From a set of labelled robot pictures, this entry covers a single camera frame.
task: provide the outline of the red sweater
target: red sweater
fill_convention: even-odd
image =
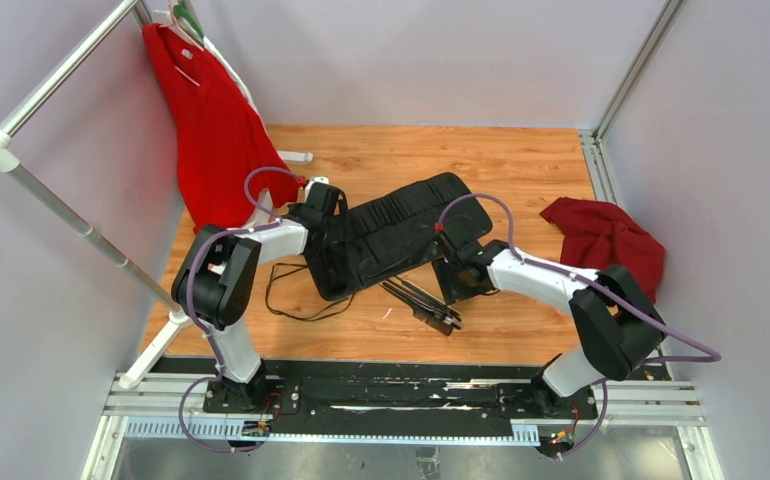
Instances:
[[[143,36],[176,123],[179,190],[194,231],[209,223],[243,225],[255,208],[244,194],[246,176],[261,166],[287,166],[258,114],[211,53],[158,24],[145,26]],[[274,207],[297,199],[296,182],[282,173],[260,173],[250,187],[256,199],[266,188]]]
[[[561,262],[574,267],[626,267],[651,302],[662,281],[665,247],[613,203],[562,197],[541,212],[565,241]]]

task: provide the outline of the white wall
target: white wall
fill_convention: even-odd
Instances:
[[[196,0],[269,123],[593,127],[664,0]]]
[[[770,478],[770,2],[686,3],[606,147],[668,251],[662,316],[724,355],[677,370],[725,476]]]
[[[0,1],[0,120],[114,6]],[[178,220],[175,133],[130,17],[17,135],[30,171],[152,275]],[[0,478],[77,478],[150,297],[0,174]]]

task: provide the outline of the wooden floor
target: wooden floor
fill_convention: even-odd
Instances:
[[[593,198],[575,130],[444,127],[277,126],[268,129],[279,150],[314,153],[306,176],[327,175],[343,189],[350,206],[385,195],[403,185],[450,171],[473,192],[500,197],[514,212],[515,243],[539,257],[558,260],[562,235],[538,213],[561,196]],[[483,202],[494,230],[483,239],[505,239],[502,210]],[[187,212],[164,276],[169,289],[194,239]],[[302,257],[282,261],[305,263]],[[380,287],[360,292],[344,313],[316,323],[270,314],[264,288],[270,266],[259,269],[246,312],[256,350],[264,357],[543,364],[577,344],[569,317],[537,301],[509,293],[457,304],[464,328],[445,337],[411,315],[411,310]],[[430,265],[405,274],[430,292],[440,292]],[[327,302],[307,272],[275,284],[271,305],[306,316]],[[166,322],[157,304],[144,346]],[[186,329],[168,354],[210,355],[200,331]]]

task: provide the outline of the clothing rack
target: clothing rack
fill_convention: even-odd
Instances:
[[[190,0],[182,0],[182,3],[193,13],[193,5]],[[0,122],[0,172],[8,174],[50,211],[58,215],[79,235],[85,238],[91,245],[96,247],[103,255],[108,257],[115,265],[123,269],[132,279],[146,287],[153,297],[170,309],[170,322],[165,329],[169,330],[171,324],[177,325],[179,329],[187,327],[191,319],[182,310],[182,307],[176,303],[164,287],[150,277],[143,269],[136,265],[120,249],[112,244],[102,233],[82,218],[76,211],[70,208],[61,198],[44,185],[37,177],[29,172],[20,160],[8,150],[8,145],[12,138],[29,119],[40,109],[40,107],[55,94],[56,90],[76,71],[90,54],[105,40],[114,28],[132,13],[141,25],[151,23],[150,11],[144,0],[124,0],[117,5],[102,22],[99,23],[63,60],[55,67],[46,78],[37,86],[17,107]],[[141,355],[139,362],[136,363],[134,375],[129,379],[131,386],[136,385],[155,364],[164,350],[167,348],[175,334],[163,337],[168,340],[166,344],[159,345],[153,342],[151,348],[147,349],[144,355]]]

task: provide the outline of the green hanger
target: green hanger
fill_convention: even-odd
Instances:
[[[202,33],[202,29],[200,28],[199,23],[194,20],[194,17],[191,16],[191,13],[188,12],[187,7],[181,3],[177,3],[173,7],[173,15],[180,20],[185,20],[188,22],[188,25],[191,27],[191,29],[198,35],[198,38],[195,38],[194,40],[196,40],[200,45],[203,45],[202,39],[205,37],[205,34]]]

